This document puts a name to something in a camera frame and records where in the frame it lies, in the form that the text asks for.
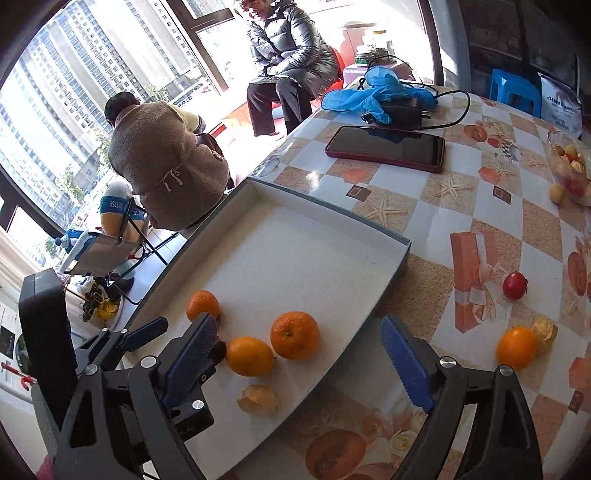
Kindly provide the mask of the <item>smooth orange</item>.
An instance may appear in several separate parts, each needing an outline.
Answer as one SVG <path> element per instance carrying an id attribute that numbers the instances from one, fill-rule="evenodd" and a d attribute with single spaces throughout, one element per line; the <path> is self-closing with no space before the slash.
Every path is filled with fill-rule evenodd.
<path id="1" fill-rule="evenodd" d="M 508 365 L 515 371 L 528 367 L 537 355 L 539 340 L 528 327 L 517 326 L 507 330 L 496 348 L 499 365 Z"/>

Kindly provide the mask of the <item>yellow-orange lemon fruit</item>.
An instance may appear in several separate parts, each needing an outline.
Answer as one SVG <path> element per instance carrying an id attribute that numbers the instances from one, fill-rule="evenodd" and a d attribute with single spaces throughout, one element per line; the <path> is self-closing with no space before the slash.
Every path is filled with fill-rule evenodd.
<path id="1" fill-rule="evenodd" d="M 273 371 L 274 355 L 263 340 L 243 336 L 226 344 L 225 361 L 237 375 L 260 377 Z"/>

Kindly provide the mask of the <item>red cherry tomato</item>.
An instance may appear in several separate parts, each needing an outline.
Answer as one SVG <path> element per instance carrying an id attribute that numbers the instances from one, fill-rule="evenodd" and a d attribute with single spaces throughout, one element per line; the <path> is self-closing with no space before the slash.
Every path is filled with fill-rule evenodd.
<path id="1" fill-rule="evenodd" d="M 518 301 L 528 292 L 528 280 L 519 271 L 511 272 L 502 284 L 504 296 L 510 301 Z"/>

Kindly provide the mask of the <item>round yellow longan fruit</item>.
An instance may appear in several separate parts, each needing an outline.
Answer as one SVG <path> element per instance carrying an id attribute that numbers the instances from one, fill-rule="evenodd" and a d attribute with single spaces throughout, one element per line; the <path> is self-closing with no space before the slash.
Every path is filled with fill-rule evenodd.
<path id="1" fill-rule="evenodd" d="M 549 198 L 555 205 L 560 205 L 566 196 L 566 189 L 559 183 L 554 183 L 549 188 Z"/>

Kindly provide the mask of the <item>small tangerine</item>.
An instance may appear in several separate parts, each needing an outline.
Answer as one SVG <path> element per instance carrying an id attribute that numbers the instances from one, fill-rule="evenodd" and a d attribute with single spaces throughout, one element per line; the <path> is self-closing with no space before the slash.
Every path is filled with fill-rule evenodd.
<path id="1" fill-rule="evenodd" d="M 217 323 L 221 322 L 221 305 L 219 305 L 217 298 L 207 290 L 198 290 L 191 295 L 185 313 L 189 321 L 197 320 L 201 313 L 207 313 Z"/>

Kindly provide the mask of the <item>folding stool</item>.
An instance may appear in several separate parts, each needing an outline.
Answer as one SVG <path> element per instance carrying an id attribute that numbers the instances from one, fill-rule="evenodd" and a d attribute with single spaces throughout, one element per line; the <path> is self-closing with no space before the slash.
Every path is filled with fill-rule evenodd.
<path id="1" fill-rule="evenodd" d="M 162 242 L 154 244 L 147 238 L 149 223 L 139 223 L 139 214 L 142 214 L 142 220 L 145 220 L 147 212 L 137 205 L 133 198 L 123 200 L 105 196 L 101 204 L 110 208 L 108 214 L 121 213 L 115 234 L 108 235 L 102 230 L 82 232 L 57 267 L 57 272 L 67 276 L 103 278 L 108 287 L 116 289 L 128 303 L 137 306 L 140 301 L 131 300 L 121 289 L 120 283 L 150 255 L 155 255 L 164 266 L 167 266 L 168 262 L 159 250 L 179 233 L 172 233 Z"/>

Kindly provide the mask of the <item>golden husk fruit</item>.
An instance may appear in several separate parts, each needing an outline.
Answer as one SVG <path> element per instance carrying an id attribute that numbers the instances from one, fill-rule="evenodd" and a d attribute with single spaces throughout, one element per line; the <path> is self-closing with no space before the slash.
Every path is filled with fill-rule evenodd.
<path id="1" fill-rule="evenodd" d="M 541 316 L 533 322 L 531 330 L 538 340 L 537 354 L 541 355 L 548 352 L 557 337 L 557 325 L 547 317 Z"/>

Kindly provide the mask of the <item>floral checkered tablecloth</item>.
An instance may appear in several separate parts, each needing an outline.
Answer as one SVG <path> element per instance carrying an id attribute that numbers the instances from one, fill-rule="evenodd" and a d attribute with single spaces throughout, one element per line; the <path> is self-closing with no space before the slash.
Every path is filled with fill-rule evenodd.
<path id="1" fill-rule="evenodd" d="M 561 479 L 590 438 L 590 211 L 555 205 L 548 123 L 504 104 L 443 94 L 433 116 L 445 140 L 440 173 L 332 159 L 325 146 L 348 114 L 318 111 L 256 169 L 411 241 L 407 268 L 379 307 L 441 355 L 491 370 L 504 333 L 541 316 L 552 348 L 518 377 L 543 475 Z M 528 292 L 502 284 L 521 272 Z M 363 332 L 320 388 L 233 479 L 388 479 L 425 421 L 391 366 L 377 326 Z"/>

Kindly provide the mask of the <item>large bumpy orange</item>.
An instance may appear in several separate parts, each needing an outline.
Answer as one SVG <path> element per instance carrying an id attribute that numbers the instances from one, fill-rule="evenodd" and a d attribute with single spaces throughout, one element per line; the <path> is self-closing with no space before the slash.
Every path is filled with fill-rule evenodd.
<path id="1" fill-rule="evenodd" d="M 318 323 L 303 311 L 281 314 L 270 328 L 270 343 L 277 355 L 287 360 L 303 361 L 318 350 L 321 333 Z"/>

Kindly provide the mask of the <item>grey white tray box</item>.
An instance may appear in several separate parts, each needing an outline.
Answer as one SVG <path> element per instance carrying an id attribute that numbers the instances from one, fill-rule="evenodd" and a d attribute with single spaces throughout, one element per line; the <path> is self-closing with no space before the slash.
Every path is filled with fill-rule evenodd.
<path id="1" fill-rule="evenodd" d="M 156 355 L 189 326 L 198 290 L 221 305 L 221 339 L 270 337 L 280 314 L 303 311 L 321 331 L 310 359 L 277 358 L 263 377 L 280 398 L 270 417 L 238 407 L 249 379 L 226 364 L 204 383 L 214 423 L 186 446 L 204 476 L 221 477 L 259 447 L 311 393 L 374 313 L 410 251 L 410 241 L 353 212 L 279 185 L 247 179 L 207 217 L 170 260 L 128 320 L 156 317 L 167 331 L 131 354 Z"/>

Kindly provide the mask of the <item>person in brown coat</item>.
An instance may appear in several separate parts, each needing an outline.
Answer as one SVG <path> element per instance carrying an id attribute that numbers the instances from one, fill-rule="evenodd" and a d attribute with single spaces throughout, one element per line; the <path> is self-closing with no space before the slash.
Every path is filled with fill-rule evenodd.
<path id="1" fill-rule="evenodd" d="M 235 186 L 228 161 L 197 114 L 165 101 L 142 103 L 132 93 L 111 96 L 104 116 L 112 126 L 112 169 L 159 229 L 192 228 Z"/>

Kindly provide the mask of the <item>glass fruit bowl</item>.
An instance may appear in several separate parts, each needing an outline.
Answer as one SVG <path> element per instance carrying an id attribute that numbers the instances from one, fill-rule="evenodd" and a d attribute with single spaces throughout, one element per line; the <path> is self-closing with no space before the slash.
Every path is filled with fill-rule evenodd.
<path id="1" fill-rule="evenodd" d="M 571 201 L 590 206 L 590 148 L 562 131 L 546 137 L 548 161 L 556 181 Z"/>

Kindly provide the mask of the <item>person in black jacket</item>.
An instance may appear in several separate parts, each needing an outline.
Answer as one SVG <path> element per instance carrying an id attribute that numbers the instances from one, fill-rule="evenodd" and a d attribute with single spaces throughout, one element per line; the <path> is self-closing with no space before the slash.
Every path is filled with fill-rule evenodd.
<path id="1" fill-rule="evenodd" d="M 253 135 L 276 135 L 273 104 L 287 133 L 311 116 L 311 102 L 342 78 L 339 62 L 315 22 L 294 1 L 239 1 L 249 23 L 256 79 L 246 89 Z"/>

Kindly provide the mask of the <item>black power adapter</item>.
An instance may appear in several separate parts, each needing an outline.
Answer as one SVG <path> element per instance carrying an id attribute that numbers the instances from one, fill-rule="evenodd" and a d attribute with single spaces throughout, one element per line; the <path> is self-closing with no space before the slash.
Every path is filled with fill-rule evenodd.
<path id="1" fill-rule="evenodd" d="M 418 130 L 422 126 L 423 109 L 416 98 L 399 99 L 380 103 L 385 120 L 379 120 L 372 113 L 361 116 L 363 122 L 386 128 Z"/>

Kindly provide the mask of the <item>white blue paper bag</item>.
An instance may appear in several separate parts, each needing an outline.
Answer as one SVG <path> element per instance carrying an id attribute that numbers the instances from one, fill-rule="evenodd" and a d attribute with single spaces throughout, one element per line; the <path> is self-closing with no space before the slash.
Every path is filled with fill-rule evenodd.
<path id="1" fill-rule="evenodd" d="M 541 118 L 580 139 L 583 130 L 581 103 L 566 84 L 538 73 L 541 87 Z"/>

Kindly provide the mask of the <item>blue plastic stool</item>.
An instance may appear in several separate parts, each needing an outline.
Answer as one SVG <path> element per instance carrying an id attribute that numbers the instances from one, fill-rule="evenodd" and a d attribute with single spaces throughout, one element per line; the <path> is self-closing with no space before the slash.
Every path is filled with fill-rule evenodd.
<path id="1" fill-rule="evenodd" d="M 534 117 L 541 117 L 540 90 L 529 80 L 519 75 L 494 69 L 490 81 L 489 98 L 529 113 Z"/>

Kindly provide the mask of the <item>blue plastic bag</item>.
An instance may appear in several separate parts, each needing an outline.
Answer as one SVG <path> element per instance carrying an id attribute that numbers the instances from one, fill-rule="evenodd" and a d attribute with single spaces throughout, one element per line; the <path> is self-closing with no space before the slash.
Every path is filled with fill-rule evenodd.
<path id="1" fill-rule="evenodd" d="M 385 120 L 381 102 L 416 98 L 424 112 L 433 112 L 438 99 L 427 88 L 419 88 L 402 82 L 391 69 L 374 66 L 366 71 L 358 89 L 342 89 L 325 93 L 322 98 L 324 110 L 337 113 L 372 113 Z"/>

